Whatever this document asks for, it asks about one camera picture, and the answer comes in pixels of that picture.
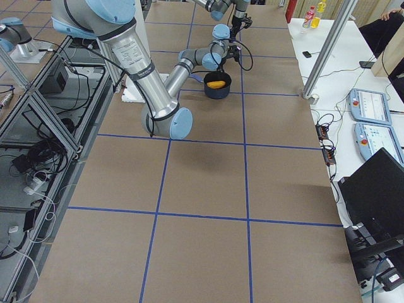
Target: red object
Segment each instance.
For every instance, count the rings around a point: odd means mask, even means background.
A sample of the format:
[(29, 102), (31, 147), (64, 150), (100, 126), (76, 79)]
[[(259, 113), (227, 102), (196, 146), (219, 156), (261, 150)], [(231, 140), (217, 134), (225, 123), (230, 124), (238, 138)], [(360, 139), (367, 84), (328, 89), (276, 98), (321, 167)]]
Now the red object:
[(290, 19), (292, 19), (293, 13), (295, 12), (295, 8), (296, 8), (296, 4), (297, 4), (297, 0), (290, 0), (288, 7), (286, 9), (286, 22), (290, 23)]

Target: person's arm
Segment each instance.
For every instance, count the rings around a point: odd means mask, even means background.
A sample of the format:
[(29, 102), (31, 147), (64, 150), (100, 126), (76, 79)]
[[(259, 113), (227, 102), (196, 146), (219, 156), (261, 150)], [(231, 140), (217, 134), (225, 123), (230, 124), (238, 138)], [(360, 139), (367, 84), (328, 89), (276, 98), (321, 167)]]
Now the person's arm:
[(404, 12), (404, 2), (401, 4), (401, 6), (399, 8), (393, 8), (389, 11), (384, 12), (383, 14), (381, 14), (380, 19), (387, 21), (390, 19), (390, 13), (399, 13), (399, 14), (403, 14)]

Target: human hand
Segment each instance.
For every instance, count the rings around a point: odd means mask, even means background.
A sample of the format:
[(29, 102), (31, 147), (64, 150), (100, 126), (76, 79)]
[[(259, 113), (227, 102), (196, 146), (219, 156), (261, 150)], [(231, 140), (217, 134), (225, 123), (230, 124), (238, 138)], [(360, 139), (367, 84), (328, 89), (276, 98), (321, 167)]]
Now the human hand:
[(387, 21), (390, 19), (391, 13), (397, 13), (397, 12), (400, 12), (401, 10), (402, 10), (402, 8), (393, 8), (393, 9), (381, 14), (380, 19)]

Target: white table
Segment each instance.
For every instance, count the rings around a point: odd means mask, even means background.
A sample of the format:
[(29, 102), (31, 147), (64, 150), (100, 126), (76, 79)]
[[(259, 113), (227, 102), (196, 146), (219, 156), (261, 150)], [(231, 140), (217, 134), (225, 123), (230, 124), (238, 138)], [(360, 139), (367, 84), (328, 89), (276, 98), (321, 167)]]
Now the white table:
[[(299, 61), (300, 73), (305, 83), (310, 75), (312, 67), (316, 62), (318, 54), (313, 54), (311, 58), (303, 56), (303, 51), (310, 53), (319, 52), (324, 44), (328, 32), (333, 24), (333, 20), (321, 20), (320, 26), (316, 29), (309, 29), (306, 33), (301, 33), (303, 19), (292, 19), (289, 23), (289, 32), (292, 36), (296, 58)], [(377, 92), (386, 92), (390, 97), (390, 110), (404, 112), (404, 103), (397, 95), (395, 89), (389, 84), (387, 78), (375, 77), (370, 69), (362, 69), (359, 67), (359, 61), (375, 61), (369, 46), (366, 44), (360, 34), (356, 24), (348, 21), (338, 42), (336, 43), (326, 66), (321, 75), (329, 74), (333, 71), (342, 69), (354, 69), (353, 71), (341, 71), (333, 73), (329, 76), (321, 77), (313, 90), (320, 96), (316, 105), (312, 105), (311, 109), (314, 122), (317, 121), (318, 115), (321, 117), (327, 113), (333, 114), (335, 120), (339, 120), (340, 115), (335, 110), (337, 102), (345, 99), (348, 92), (353, 88), (364, 90), (372, 90)], [(340, 103), (340, 108), (344, 108), (345, 102)], [(342, 122), (333, 123), (330, 126), (328, 136), (336, 146), (336, 177), (338, 181), (342, 177), (352, 175), (365, 161), (359, 153), (356, 144), (354, 126), (355, 121), (352, 119), (350, 110), (346, 107), (346, 113), (343, 115)], [(400, 145), (404, 146), (404, 115), (392, 115), (393, 127), (400, 141)], [(321, 122), (330, 122), (329, 117), (325, 117)], [(335, 167), (331, 167), (331, 173), (335, 171)], [(338, 204), (340, 217), (344, 226), (349, 225), (345, 205)], [(371, 302), (370, 297), (364, 297), (365, 303)], [(378, 303), (400, 303), (404, 302), (404, 287), (398, 287), (392, 292), (376, 292), (375, 302)]]

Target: computer monitor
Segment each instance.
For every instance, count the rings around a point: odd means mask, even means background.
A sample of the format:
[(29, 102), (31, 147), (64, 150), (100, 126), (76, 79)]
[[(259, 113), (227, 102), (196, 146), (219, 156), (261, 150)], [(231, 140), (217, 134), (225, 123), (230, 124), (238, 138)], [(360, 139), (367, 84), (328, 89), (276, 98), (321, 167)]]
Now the computer monitor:
[[(376, 242), (404, 234), (404, 167), (384, 148), (338, 185), (352, 223), (362, 222)], [(404, 275), (404, 247), (385, 253)]]

